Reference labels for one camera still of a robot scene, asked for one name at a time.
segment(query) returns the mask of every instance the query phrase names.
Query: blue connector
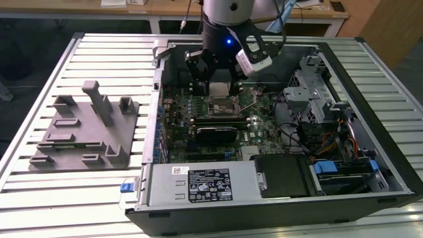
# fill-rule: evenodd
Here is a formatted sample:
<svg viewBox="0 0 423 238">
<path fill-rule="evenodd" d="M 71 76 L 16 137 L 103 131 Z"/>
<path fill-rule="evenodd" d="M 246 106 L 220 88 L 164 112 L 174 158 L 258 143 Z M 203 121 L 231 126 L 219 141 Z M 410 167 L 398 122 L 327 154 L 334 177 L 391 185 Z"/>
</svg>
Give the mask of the blue connector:
<svg viewBox="0 0 423 238">
<path fill-rule="evenodd" d="M 319 161 L 312 165 L 312 168 L 316 174 L 338 172 L 334 161 Z"/>
<path fill-rule="evenodd" d="M 379 166 L 378 166 L 375 160 L 371 160 L 371 161 L 370 161 L 370 166 L 371 166 L 371 169 L 372 169 L 374 172 L 376 172 L 376 171 L 379 170 Z"/>
<path fill-rule="evenodd" d="M 120 185 L 120 193 L 134 192 L 134 182 L 123 183 Z"/>
</svg>

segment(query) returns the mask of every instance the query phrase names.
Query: power supply label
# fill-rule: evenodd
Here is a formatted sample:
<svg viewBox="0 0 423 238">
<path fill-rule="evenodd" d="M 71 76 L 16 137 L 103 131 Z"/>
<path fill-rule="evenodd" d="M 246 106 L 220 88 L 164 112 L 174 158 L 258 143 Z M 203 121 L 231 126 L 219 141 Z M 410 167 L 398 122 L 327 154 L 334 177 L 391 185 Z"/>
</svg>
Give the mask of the power supply label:
<svg viewBox="0 0 423 238">
<path fill-rule="evenodd" d="M 190 202 L 232 200 L 230 169 L 188 171 Z"/>
</svg>

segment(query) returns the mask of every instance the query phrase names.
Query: green circuit board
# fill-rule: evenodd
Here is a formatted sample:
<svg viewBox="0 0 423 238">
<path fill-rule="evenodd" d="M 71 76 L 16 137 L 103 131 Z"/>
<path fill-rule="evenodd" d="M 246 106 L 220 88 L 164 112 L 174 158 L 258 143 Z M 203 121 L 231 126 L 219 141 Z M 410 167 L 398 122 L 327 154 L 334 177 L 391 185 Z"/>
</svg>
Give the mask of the green circuit board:
<svg viewBox="0 0 423 238">
<path fill-rule="evenodd" d="M 278 131 L 271 110 L 274 106 L 274 92 L 259 91 L 256 87 L 235 96 L 219 99 L 219 111 L 215 111 L 215 99 L 203 96 L 192 96 L 187 89 L 164 90 L 166 125 L 168 134 L 168 163 L 192 163 L 222 161 L 214 155 L 224 156 L 224 161 L 240 161 L 242 147 L 256 146 L 260 154 L 276 154 L 284 152 L 280 132 Z M 191 125 L 192 119 L 208 119 L 231 116 L 248 120 L 248 127 L 239 129 L 234 143 L 219 146 L 199 146 Z"/>
</svg>

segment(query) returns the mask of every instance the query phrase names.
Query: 3d printed holder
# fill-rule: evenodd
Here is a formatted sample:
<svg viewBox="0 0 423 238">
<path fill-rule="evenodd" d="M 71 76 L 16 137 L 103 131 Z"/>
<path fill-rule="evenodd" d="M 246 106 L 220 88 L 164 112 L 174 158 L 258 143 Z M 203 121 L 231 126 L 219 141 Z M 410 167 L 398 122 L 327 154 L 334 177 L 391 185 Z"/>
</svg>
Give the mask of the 3d printed holder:
<svg viewBox="0 0 423 238">
<path fill-rule="evenodd" d="M 92 103 L 77 103 L 71 95 L 55 100 L 57 112 L 31 157 L 31 171 L 122 169 L 130 164 L 139 103 L 131 97 L 111 103 L 98 81 L 85 81 L 81 90 Z"/>
</svg>

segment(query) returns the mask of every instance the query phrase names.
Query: slotted aluminum surface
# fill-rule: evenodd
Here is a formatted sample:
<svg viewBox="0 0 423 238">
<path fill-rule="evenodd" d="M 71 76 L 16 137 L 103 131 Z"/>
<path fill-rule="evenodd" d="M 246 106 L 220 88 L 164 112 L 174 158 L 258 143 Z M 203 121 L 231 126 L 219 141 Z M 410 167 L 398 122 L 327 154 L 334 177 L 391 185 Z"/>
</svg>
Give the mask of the slotted aluminum surface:
<svg viewBox="0 0 423 238">
<path fill-rule="evenodd" d="M 155 69 L 155 39 L 199 40 L 199 36 L 85 34 L 73 39 L 33 109 L 1 160 L 0 233 L 1 237 L 147 237 L 119 207 L 119 186 L 140 174 L 143 138 L 150 91 Z M 280 41 L 279 37 L 267 40 Z M 423 114 L 398 79 L 386 70 L 366 44 L 354 39 L 290 38 L 290 42 L 326 41 L 370 102 L 392 138 L 423 178 Z M 130 167 L 118 171 L 31 173 L 29 156 L 55 114 L 53 98 L 71 94 L 88 101 L 80 86 L 98 80 L 100 93 L 110 100 L 132 96 L 142 104 Z M 335 90 L 343 98 L 338 85 Z M 128 203 L 135 194 L 126 196 Z M 423 226 L 423 203 L 383 210 L 356 222 L 278 229 L 260 229 L 186 237 L 418 237 Z"/>
</svg>

